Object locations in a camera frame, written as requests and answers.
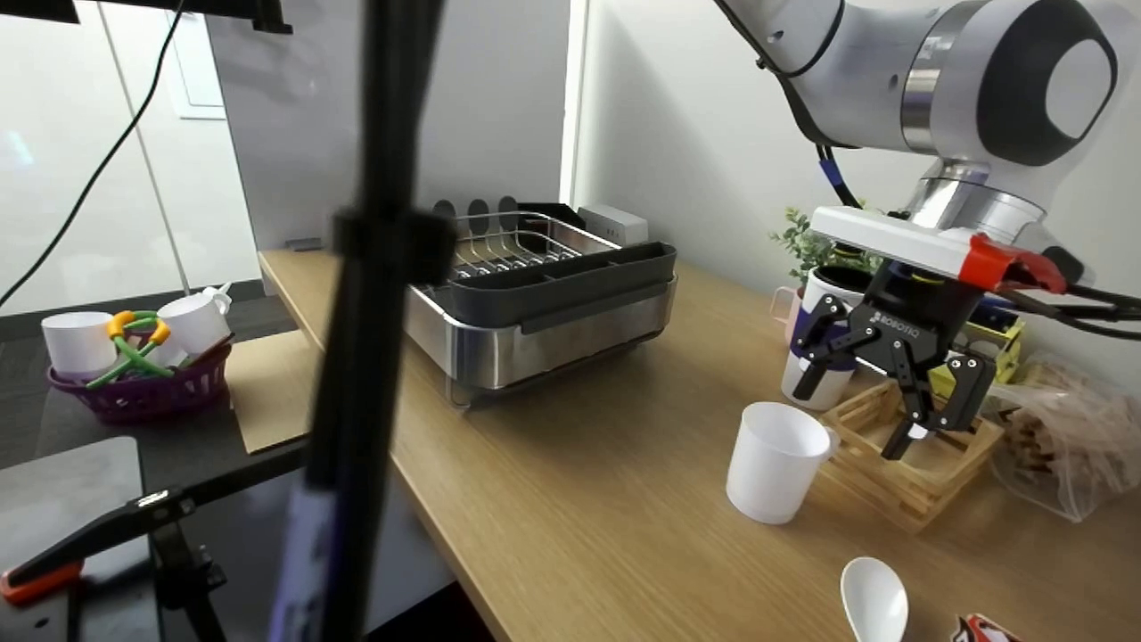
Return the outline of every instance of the white ceramic spoon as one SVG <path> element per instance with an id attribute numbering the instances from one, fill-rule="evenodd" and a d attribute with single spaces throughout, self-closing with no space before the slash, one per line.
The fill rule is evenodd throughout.
<path id="1" fill-rule="evenodd" d="M 906 633 L 906 590 L 904 578 L 874 562 L 856 556 L 842 575 L 842 603 L 856 642 L 900 642 Z"/>

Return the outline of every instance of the wooden table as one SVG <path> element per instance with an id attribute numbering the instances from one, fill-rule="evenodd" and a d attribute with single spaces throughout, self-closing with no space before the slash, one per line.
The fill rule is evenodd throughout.
<path id="1" fill-rule="evenodd" d="M 321 348 L 335 260 L 268 255 L 266 273 Z M 778 376 L 768 303 L 678 269 L 660 341 L 497 406 L 451 406 L 412 348 L 392 463 L 500 639 L 848 639 L 852 556 L 904 575 L 910 639 L 945 639 L 966 609 L 1023 639 L 1141 639 L 1138 495 L 1074 528 L 985 474 L 923 534 L 833 487 L 787 528 L 745 521 L 723 470 L 741 406 L 775 400 Z"/>

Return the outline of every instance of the white paper cup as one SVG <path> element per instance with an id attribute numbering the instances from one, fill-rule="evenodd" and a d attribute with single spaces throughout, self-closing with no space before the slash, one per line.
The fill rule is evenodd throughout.
<path id="1" fill-rule="evenodd" d="M 117 354 L 106 341 L 110 316 L 77 311 L 41 320 L 52 370 L 60 377 L 94 377 L 115 367 Z"/>
<path id="2" fill-rule="evenodd" d="M 197 294 L 172 299 L 157 311 L 162 320 L 172 324 L 172 348 L 166 354 L 200 357 L 231 337 L 226 320 L 228 299 L 217 294 Z"/>
<path id="3" fill-rule="evenodd" d="M 842 402 L 842 395 L 848 393 L 856 370 L 823 370 L 822 385 L 812 388 L 809 400 L 797 395 L 800 377 L 809 370 L 809 362 L 800 354 L 785 357 L 785 376 L 781 376 L 781 393 L 787 402 L 802 406 L 802 412 L 833 412 L 835 402 Z"/>
<path id="4" fill-rule="evenodd" d="M 728 500 L 765 525 L 787 525 L 833 452 L 833 432 L 787 402 L 753 402 L 741 413 L 728 463 Z"/>

